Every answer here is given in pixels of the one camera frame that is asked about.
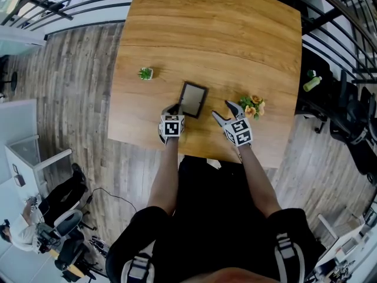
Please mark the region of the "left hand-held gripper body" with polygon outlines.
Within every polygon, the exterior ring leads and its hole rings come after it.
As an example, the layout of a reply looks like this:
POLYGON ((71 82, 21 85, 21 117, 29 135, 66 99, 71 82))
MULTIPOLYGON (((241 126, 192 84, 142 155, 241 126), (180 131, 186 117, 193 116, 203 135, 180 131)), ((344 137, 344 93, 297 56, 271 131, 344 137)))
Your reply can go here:
POLYGON ((163 144, 167 144, 170 138, 179 138, 185 129, 184 115, 161 115, 158 125, 158 134, 163 144))

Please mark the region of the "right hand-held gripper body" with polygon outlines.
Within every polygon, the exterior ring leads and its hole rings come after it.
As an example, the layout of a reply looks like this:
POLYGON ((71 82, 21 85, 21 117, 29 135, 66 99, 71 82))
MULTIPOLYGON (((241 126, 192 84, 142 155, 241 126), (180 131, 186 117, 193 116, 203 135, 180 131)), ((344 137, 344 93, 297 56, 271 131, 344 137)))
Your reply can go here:
POLYGON ((231 120, 223 126, 223 130, 227 140, 236 147, 251 144, 253 141, 253 134, 248 118, 231 120))

